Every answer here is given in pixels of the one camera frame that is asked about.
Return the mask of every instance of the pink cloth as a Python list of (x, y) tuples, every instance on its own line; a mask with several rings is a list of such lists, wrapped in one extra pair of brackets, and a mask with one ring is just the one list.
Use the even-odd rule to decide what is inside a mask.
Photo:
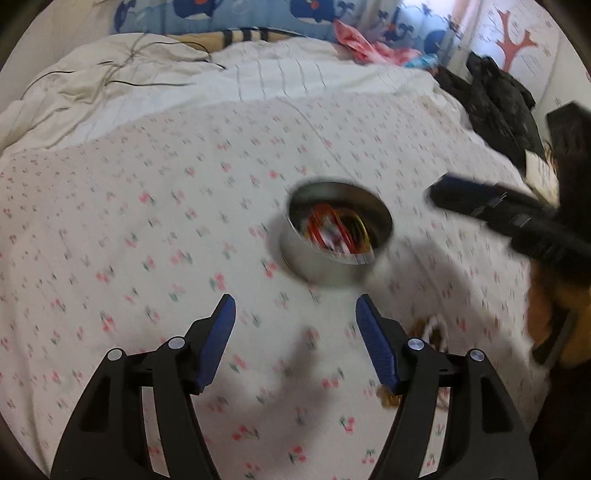
[(421, 54), (414, 48), (390, 48), (379, 41), (369, 43), (356, 28), (340, 20), (335, 20), (334, 25), (337, 40), (351, 50), (355, 60), (364, 63), (404, 65)]

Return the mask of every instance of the black cable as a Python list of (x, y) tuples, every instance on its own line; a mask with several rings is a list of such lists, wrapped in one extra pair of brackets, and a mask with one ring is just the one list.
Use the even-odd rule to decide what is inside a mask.
[[(161, 44), (161, 45), (185, 45), (185, 44), (191, 44), (191, 45), (197, 45), (199, 47), (201, 47), (203, 49), (203, 52), (205, 52), (207, 54), (207, 59), (197, 59), (195, 61), (205, 61), (207, 63), (213, 64), (213, 65), (217, 65), (218, 67), (226, 70), (226, 67), (224, 65), (220, 65), (219, 63), (214, 63), (212, 62), (213, 57), (212, 54), (210, 53), (210, 51), (207, 49), (207, 47), (201, 43), (198, 42), (194, 42), (194, 41), (172, 41), (172, 42), (167, 42), (167, 41), (153, 41), (150, 43), (147, 43), (146, 45), (142, 45), (141, 47), (136, 49), (136, 45), (139, 43), (139, 41), (145, 37), (145, 33), (141, 36), (139, 36), (133, 43), (133, 45), (131, 46), (130, 53), (129, 53), (129, 57), (127, 57), (127, 59), (125, 59), (125, 61), (120, 65), (115, 63), (112, 60), (105, 60), (102, 62), (97, 63), (96, 65), (109, 65), (112, 64), (115, 66), (115, 69), (112, 72), (109, 72), (107, 74), (107, 78), (108, 80), (105, 82), (104, 86), (107, 86), (110, 83), (122, 83), (124, 85), (130, 85), (132, 87), (150, 87), (150, 86), (171, 86), (171, 87), (184, 87), (184, 86), (188, 86), (191, 85), (191, 83), (160, 83), (160, 82), (156, 82), (156, 83), (145, 83), (145, 84), (139, 84), (139, 83), (131, 83), (131, 82), (126, 82), (124, 80), (111, 80), (111, 78), (113, 77), (113, 75), (115, 73), (117, 73), (121, 68), (123, 68), (125, 65), (127, 65), (127, 63), (130, 60), (133, 60), (133, 58), (140, 53), (143, 49), (149, 47), (150, 45), (156, 45), (156, 44)], [(21, 96), (21, 100), (25, 97), (25, 95), (27, 94), (27, 92), (29, 91), (29, 89), (35, 85), (39, 80), (42, 80), (43, 78), (55, 74), (55, 73), (76, 73), (77, 70), (74, 70), (72, 72), (69, 72), (67, 70), (53, 70), (52, 72), (47, 72), (43, 75), (41, 75), (38, 79), (35, 79), (28, 87), (27, 89), (24, 91), (24, 93)]]
[(107, 83), (105, 83), (105, 86), (107, 86), (110, 83), (123, 83), (125, 85), (131, 85), (132, 87), (186, 87), (188, 85), (191, 85), (191, 83), (131, 83), (126, 82), (124, 80), (109, 80)]

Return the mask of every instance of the white comforter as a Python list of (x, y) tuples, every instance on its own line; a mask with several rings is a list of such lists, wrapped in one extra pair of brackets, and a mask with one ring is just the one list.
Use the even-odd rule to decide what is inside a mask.
[[(74, 60), (124, 61), (119, 41), (135, 38), (105, 40), (91, 60), (84, 47)], [(528, 360), (527, 262), (423, 198), (447, 171), (522, 184), (462, 128), (457, 103), (427, 73), (338, 61), (318, 41), (234, 46), (216, 58), (226, 55), (222, 72), (158, 55), (119, 74), (194, 85), (105, 88), (89, 68), (80, 83), (78, 74), (38, 82), (0, 116), (10, 145), (0, 174), (0, 408), (33, 458), (51, 464), (110, 347), (153, 349), (210, 315), (225, 291), (238, 321), (213, 385), (195, 401), (222, 478), (369, 476), (394, 412), (375, 398), (353, 328), (363, 292), (405, 326), (443, 314), (452, 350), (482, 348), (531, 425), (544, 375)], [(38, 147), (56, 151), (23, 151)], [(314, 176), (360, 182), (392, 212), (395, 239), (364, 286), (312, 288), (278, 258), (286, 190)], [(444, 417), (424, 473), (437, 468)], [(153, 419), (147, 433), (155, 469), (165, 471)]]

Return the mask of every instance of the metal tin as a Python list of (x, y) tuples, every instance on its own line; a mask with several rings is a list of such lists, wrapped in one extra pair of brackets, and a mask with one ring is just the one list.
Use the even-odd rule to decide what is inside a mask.
[[(363, 220), (372, 244), (372, 255), (339, 255), (309, 243), (300, 226), (311, 208), (321, 202), (354, 210)], [(308, 181), (295, 187), (287, 202), (280, 237), (283, 258), (296, 275), (328, 286), (358, 283), (386, 250), (394, 223), (384, 203), (369, 190), (342, 181)]]

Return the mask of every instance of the silver bolt head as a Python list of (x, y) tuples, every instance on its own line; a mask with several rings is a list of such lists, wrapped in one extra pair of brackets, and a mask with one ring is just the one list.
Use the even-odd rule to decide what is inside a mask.
[(123, 352), (119, 348), (113, 348), (109, 353), (107, 353), (107, 358), (114, 362), (115, 360), (119, 360), (123, 356)]
[(183, 337), (174, 337), (168, 341), (168, 346), (173, 350), (178, 350), (179, 348), (184, 347), (184, 338)]
[(420, 338), (411, 338), (407, 342), (407, 345), (411, 350), (423, 350), (423, 348), (425, 348), (425, 342)]
[(474, 350), (470, 351), (470, 358), (475, 362), (482, 362), (485, 359), (484, 352), (475, 348)]

